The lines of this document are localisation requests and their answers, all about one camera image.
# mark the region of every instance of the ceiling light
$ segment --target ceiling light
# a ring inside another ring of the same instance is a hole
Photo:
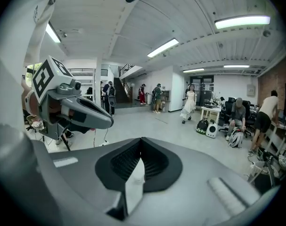
[[[152,58],[155,55],[159,54],[160,52],[163,52],[164,50],[172,47],[175,44],[178,44],[179,42],[176,39],[172,39],[168,42],[166,42],[164,45],[162,45],[161,47],[157,48],[156,50],[154,50],[153,52],[151,52],[150,54],[148,54],[148,57]]]
[[[60,43],[60,38],[58,37],[54,29],[51,27],[51,25],[48,24],[47,29],[45,31],[49,34],[49,36],[55,43]]]
[[[184,73],[190,73],[190,72],[202,71],[202,70],[204,70],[204,68],[201,68],[201,69],[194,69],[194,70],[186,70],[186,71],[184,71]]]
[[[225,65],[224,68],[248,68],[249,65]]]
[[[270,24],[269,16],[241,16],[215,21],[217,29],[240,25]]]

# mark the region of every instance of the sneaker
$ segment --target sneaker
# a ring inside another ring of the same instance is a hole
[[[74,137],[74,133],[71,133],[69,136],[67,136],[67,135],[65,135],[66,136],[66,138],[72,138],[72,137]]]
[[[67,144],[68,144],[68,147],[69,147],[69,148],[71,148],[72,143],[71,143],[70,141],[68,141],[68,142],[67,142]]]
[[[62,142],[62,139],[59,138],[58,140],[56,140],[56,145],[59,145]]]

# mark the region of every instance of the red pants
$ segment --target red pants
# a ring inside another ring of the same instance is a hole
[[[145,95],[144,95],[144,94],[143,94],[143,95],[142,95],[141,93],[139,94],[139,101],[140,101],[141,103],[146,103],[146,102],[145,102]]]

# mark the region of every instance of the staircase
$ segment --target staircase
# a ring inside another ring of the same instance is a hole
[[[114,78],[115,99],[117,103],[130,103],[129,98],[119,78]]]

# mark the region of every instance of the glass door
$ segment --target glass door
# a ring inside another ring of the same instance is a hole
[[[200,78],[191,77],[191,84],[194,84],[194,86],[195,86],[195,93],[197,95],[196,105],[200,106],[200,95],[201,95],[201,87],[202,87],[201,79]]]
[[[214,76],[192,76],[191,83],[195,85],[195,92],[197,94],[196,105],[204,106],[211,99],[214,92]]]

